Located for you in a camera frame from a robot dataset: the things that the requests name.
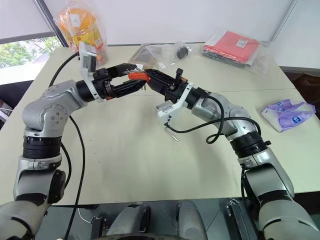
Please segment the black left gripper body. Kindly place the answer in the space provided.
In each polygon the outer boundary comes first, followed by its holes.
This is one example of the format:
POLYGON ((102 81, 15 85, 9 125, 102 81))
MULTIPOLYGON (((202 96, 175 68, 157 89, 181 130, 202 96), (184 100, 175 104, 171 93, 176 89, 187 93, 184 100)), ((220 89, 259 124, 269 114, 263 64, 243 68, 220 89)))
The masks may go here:
POLYGON ((110 82, 115 78, 115 73, 113 67, 100 68, 93 73, 93 86, 102 99, 110 100, 113 98, 113 96, 109 94, 110 90, 107 90, 106 86, 108 86, 109 89, 111 88, 110 82))

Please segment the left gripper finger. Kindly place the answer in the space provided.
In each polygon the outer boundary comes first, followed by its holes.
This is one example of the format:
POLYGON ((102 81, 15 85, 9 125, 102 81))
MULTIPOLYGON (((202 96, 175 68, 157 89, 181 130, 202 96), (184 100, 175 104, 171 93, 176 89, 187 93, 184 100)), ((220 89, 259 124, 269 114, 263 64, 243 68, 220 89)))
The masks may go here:
POLYGON ((135 93, 140 90, 146 83, 146 80, 128 80, 117 86, 112 85, 110 96, 112 98, 121 98, 131 93, 135 93))
POLYGON ((131 63, 122 63, 116 66, 112 66, 107 68, 108 75, 111 79, 123 77, 127 75, 129 72, 135 70, 137 68, 136 64, 131 63))

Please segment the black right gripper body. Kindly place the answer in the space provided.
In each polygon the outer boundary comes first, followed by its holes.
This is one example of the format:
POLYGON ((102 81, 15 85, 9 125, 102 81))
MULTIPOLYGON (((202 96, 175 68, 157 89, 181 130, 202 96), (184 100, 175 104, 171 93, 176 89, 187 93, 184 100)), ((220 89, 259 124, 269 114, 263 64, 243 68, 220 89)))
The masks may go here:
POLYGON ((164 94, 165 101, 177 102, 182 96, 186 86, 188 85, 188 80, 184 78, 182 75, 183 75, 183 70, 181 68, 178 68, 176 70, 176 76, 175 76, 175 79, 173 80, 173 83, 165 91, 165 94, 164 94))

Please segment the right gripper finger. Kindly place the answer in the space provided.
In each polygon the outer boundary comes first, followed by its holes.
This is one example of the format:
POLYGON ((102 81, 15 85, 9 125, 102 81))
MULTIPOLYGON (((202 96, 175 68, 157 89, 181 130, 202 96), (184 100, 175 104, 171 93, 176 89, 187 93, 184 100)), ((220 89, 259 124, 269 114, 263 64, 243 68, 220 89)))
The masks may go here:
POLYGON ((169 76, 169 75, 167 75, 157 69, 146 69, 144 72, 147 74, 150 82, 153 81, 153 82, 158 82, 161 84, 172 84, 173 83, 173 78, 171 76, 169 76))
POLYGON ((158 80, 149 80, 148 86, 155 92, 159 94, 165 94, 167 90, 167 85, 158 80))

